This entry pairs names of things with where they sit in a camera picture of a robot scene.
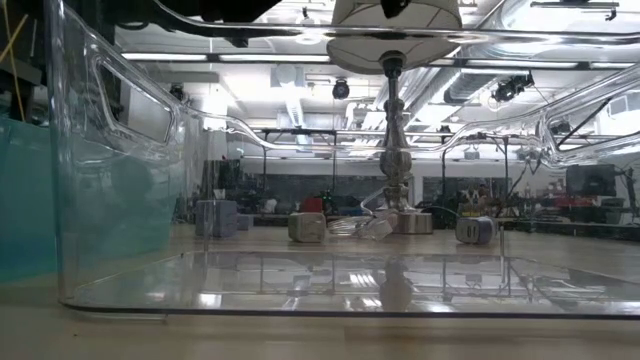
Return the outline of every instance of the metal pole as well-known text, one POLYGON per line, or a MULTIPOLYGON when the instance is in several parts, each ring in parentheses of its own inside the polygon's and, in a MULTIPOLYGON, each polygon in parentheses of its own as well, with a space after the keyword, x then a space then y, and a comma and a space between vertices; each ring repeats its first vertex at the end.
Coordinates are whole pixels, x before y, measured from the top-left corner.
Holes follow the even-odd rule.
POLYGON ((338 158, 337 151, 335 150, 335 146, 338 145, 338 135, 333 135, 333 183, 331 184, 331 193, 335 195, 336 193, 336 172, 338 171, 338 158))
POLYGON ((502 140, 504 141, 504 207, 507 208, 508 216, 509 209, 507 206, 507 201, 509 200, 509 152, 507 151, 507 147, 509 146, 509 138, 504 137, 502 140))
POLYGON ((445 161, 445 156, 447 155, 447 150, 445 149, 442 152, 442 207, 447 207, 447 200, 446 200, 446 196, 445 196, 445 191, 447 190, 447 179, 446 179, 446 169, 447 166, 445 165, 444 161, 445 161))
MULTIPOLYGON (((264 141, 267 141, 269 133, 264 133, 264 141)), ((267 148, 262 147, 262 196, 266 196, 267 193, 267 148)))
POLYGON ((505 283, 506 273, 504 271, 504 225, 500 226, 500 274, 502 275, 502 283, 505 283))
POLYGON ((331 295, 336 293, 336 256, 331 255, 331 295))
POLYGON ((260 293, 262 294, 263 291, 263 284, 264 283, 264 257, 262 255, 260 255, 260 293))

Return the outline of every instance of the table surface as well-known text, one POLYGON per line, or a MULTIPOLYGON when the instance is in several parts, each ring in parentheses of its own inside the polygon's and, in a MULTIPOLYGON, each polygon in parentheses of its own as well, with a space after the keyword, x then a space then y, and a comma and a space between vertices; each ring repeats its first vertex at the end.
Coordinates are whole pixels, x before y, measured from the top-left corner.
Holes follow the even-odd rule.
MULTIPOLYGON (((161 254, 123 260, 123 269, 199 248, 188 226, 176 227, 161 254)), ((291 247, 286 229, 254 228, 212 244, 219 251, 309 251, 426 254, 499 253, 497 246, 460 245, 452 232, 392 235, 382 242, 349 240, 291 247)), ((640 244, 506 232, 512 256, 640 281, 640 244)), ((55 276, 0 287, 3 359, 630 359, 640 351, 640 323, 557 320, 306 319, 170 316, 87 318, 55 301, 55 276)))

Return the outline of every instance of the fluorescent light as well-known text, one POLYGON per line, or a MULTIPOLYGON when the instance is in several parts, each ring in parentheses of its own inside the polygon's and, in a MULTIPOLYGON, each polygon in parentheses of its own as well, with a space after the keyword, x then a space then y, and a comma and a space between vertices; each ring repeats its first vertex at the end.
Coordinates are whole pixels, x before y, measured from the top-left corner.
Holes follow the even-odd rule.
POLYGON ((219 55, 223 62, 263 61, 263 62, 312 62, 329 63, 326 55, 278 55, 278 54, 225 54, 219 55))
POLYGON ((127 60, 137 61, 207 61, 202 54, 122 53, 127 60))
POLYGON ((520 67, 520 68, 561 68, 572 69, 578 66, 577 62, 566 61, 520 61, 520 60, 469 60, 469 66, 504 66, 504 67, 520 67))
POLYGON ((635 63, 607 63, 598 62, 591 63, 592 69, 610 69, 610 70, 622 70, 635 65, 635 63))
POLYGON ((534 1, 531 7, 549 8, 549 9, 612 9, 620 6, 618 2, 561 2, 561 1, 534 1))
POLYGON ((430 62, 428 66, 451 66, 455 63, 453 59, 438 59, 430 62))
POLYGON ((478 75, 529 75, 528 70, 509 70, 509 69, 468 69, 463 68, 461 70, 463 74, 478 74, 478 75))

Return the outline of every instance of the teal panel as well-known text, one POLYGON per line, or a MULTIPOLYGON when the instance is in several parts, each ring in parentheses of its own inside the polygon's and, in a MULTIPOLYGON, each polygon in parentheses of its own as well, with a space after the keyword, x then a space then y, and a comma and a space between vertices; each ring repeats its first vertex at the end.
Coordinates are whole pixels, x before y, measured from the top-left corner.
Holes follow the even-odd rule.
POLYGON ((0 119, 0 282, 55 269, 49 130, 0 119))

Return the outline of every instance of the cable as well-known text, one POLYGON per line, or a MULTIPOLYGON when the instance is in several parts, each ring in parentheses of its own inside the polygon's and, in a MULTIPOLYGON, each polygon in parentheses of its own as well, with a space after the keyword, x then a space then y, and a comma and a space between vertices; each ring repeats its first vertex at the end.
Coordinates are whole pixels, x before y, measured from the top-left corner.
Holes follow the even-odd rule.
POLYGON ((13 43, 18 38, 18 34, 20 34, 20 31, 22 30, 22 26, 24 26, 24 23, 27 21, 27 17, 28 15, 23 16, 22 20, 20 20, 20 22, 18 23, 18 26, 16 26, 16 32, 11 35, 9 43, 7 44, 7 46, 5 46, 4 50, 2 50, 2 54, 0 54, 0 62, 4 60, 5 56, 7 56, 7 54, 9 53, 9 49, 13 48, 13 43))
POLYGON ((547 103, 547 105, 549 105, 549 100, 547 100, 547 98, 546 98, 546 97, 544 97, 544 95, 542 95, 542 93, 540 92, 540 90, 538 89, 538 87, 537 87, 537 86, 535 86, 535 84, 533 85, 533 88, 534 88, 534 89, 536 89, 536 91, 538 92, 538 94, 540 94, 540 97, 542 98, 542 100, 544 100, 544 102, 546 102, 546 103, 547 103))
MULTIPOLYGON (((511 195, 513 195, 513 190, 515 190, 516 186, 518 186, 518 184, 522 180, 522 177, 527 172, 527 167, 529 168, 529 170, 531 170, 531 175, 535 175, 538 169, 540 168, 541 164, 542 164, 542 160, 538 158, 538 163, 536 164, 536 168, 534 169, 531 167, 531 161, 527 161, 528 166, 525 165, 524 169, 522 169, 522 172, 520 173, 520 176, 518 177, 518 180, 516 180, 516 182, 513 183, 513 185, 511 186, 511 190, 509 190, 509 192, 507 193, 507 197, 504 199, 505 200, 504 205, 506 205, 506 202, 509 201, 509 198, 511 197, 511 195)), ((503 204, 498 205, 498 211, 496 212, 496 216, 495 216, 496 218, 500 216, 500 213, 502 212, 502 206, 503 204)))
POLYGON ((573 128, 573 130, 571 130, 567 135, 565 135, 565 137, 563 137, 562 140, 558 142, 557 146, 560 147, 560 145, 564 144, 564 142, 567 141, 568 138, 573 136, 573 134, 575 134, 578 130, 580 130, 580 128, 582 128, 586 123, 588 123, 589 121, 591 121, 591 119, 593 119, 596 115, 598 115, 600 111, 602 111, 602 109, 604 109, 607 105, 609 105, 610 101, 611 101, 611 98, 608 98, 607 100, 603 101, 602 104, 600 104, 600 106, 598 106, 597 109, 595 109, 591 114, 589 114, 589 116, 587 116, 586 119, 582 120, 582 122, 580 122, 578 126, 573 128))
MULTIPOLYGON (((16 61, 13 56, 13 42, 11 42, 12 36, 11 36, 11 28, 9 27, 9 9, 8 9, 7 0, 4 0, 3 5, 4 6, 2 9, 4 12, 5 30, 7 32, 7 40, 9 41, 9 44, 7 46, 9 47, 9 58, 11 59, 11 70, 13 71, 13 83, 16 88, 16 95, 18 98, 18 108, 20 108, 20 117, 22 118, 22 122, 25 122, 26 119, 24 116, 24 107, 22 106, 22 97, 20 96, 20 84, 18 83, 18 72, 16 71, 16 61)), ((16 35, 20 32, 20 30, 22 29, 21 28, 17 29, 16 35)))
POLYGON ((455 212, 455 211, 453 211, 451 209, 447 209, 444 206, 429 205, 429 206, 425 207, 425 209, 441 209, 441 210, 445 210, 445 211, 448 211, 448 212, 452 213, 456 217, 460 217, 460 214, 458 214, 457 212, 455 212))

